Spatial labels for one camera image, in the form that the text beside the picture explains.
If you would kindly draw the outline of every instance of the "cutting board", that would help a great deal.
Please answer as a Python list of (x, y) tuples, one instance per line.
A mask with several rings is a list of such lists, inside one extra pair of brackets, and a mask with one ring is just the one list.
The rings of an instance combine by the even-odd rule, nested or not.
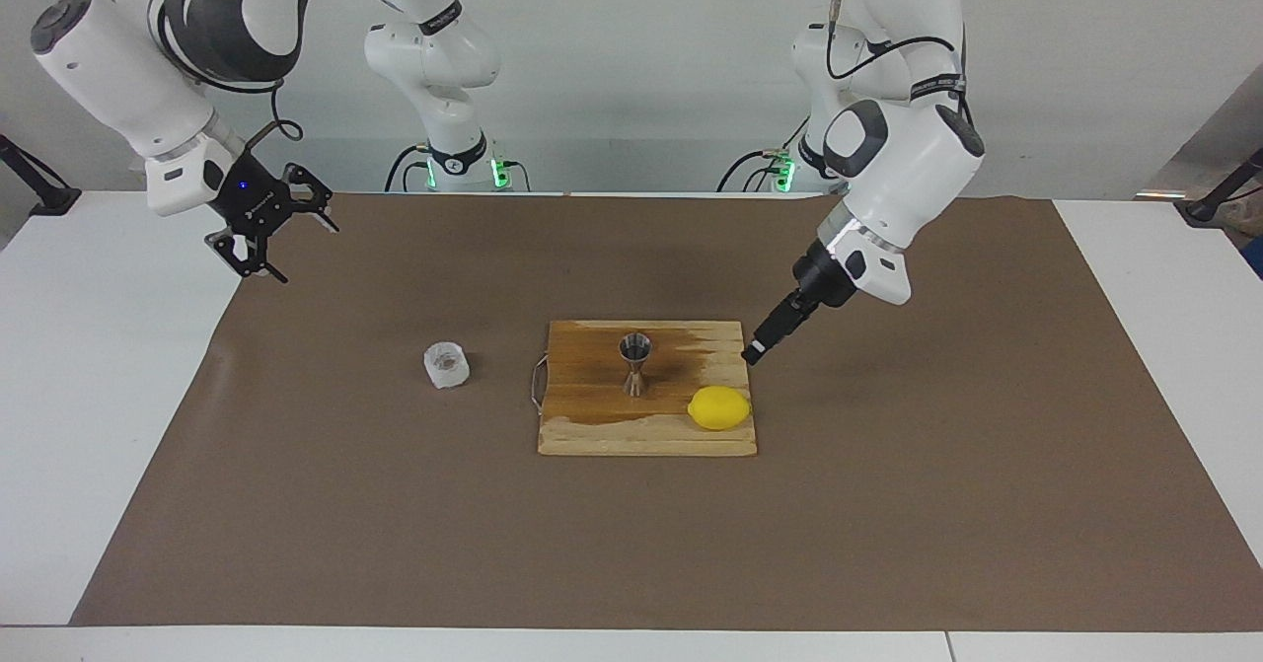
[[(623, 393), (619, 341), (640, 332), (653, 342), (648, 392)], [(539, 454), (586, 456), (744, 457), (758, 452), (754, 416), (736, 428), (706, 431), (687, 408), (697, 389), (726, 385), (750, 398), (740, 322), (568, 321), (548, 328), (548, 385)]]

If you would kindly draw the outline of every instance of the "metal ring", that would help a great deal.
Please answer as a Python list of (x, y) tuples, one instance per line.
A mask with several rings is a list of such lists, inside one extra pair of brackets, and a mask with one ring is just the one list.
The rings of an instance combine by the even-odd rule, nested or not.
[[(530, 402), (536, 404), (536, 412), (541, 416), (544, 414), (543, 395), (536, 395), (539, 393), (539, 371), (548, 365), (548, 354), (544, 354), (536, 368), (530, 371)], [(548, 387), (548, 382), (544, 382), (544, 388)]]

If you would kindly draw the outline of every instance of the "jigger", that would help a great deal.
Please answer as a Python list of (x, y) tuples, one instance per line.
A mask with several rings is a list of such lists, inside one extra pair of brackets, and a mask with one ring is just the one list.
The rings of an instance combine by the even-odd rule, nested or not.
[(644, 334), (628, 334), (619, 342), (619, 354), (623, 355), (623, 360), (628, 363), (630, 370), (626, 380), (623, 382), (623, 393), (632, 398), (644, 395), (644, 374), (640, 370), (644, 368), (645, 360), (649, 359), (650, 351), (653, 351), (653, 344)]

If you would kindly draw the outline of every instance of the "white table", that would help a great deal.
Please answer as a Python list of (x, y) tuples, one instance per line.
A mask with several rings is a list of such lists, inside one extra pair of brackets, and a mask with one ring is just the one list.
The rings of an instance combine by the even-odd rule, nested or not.
[[(1057, 208), (1263, 560), (1263, 282), (1170, 206)], [(217, 221), (88, 193), (0, 253), (0, 659), (1263, 659), (1263, 633), (62, 628), (236, 288), (201, 240)]]

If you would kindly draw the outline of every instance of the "lemon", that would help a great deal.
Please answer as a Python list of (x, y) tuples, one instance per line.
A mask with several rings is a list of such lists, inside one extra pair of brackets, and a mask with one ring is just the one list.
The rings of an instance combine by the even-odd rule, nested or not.
[(750, 416), (750, 402), (726, 385), (709, 385), (693, 394), (688, 416), (709, 431), (727, 431)]

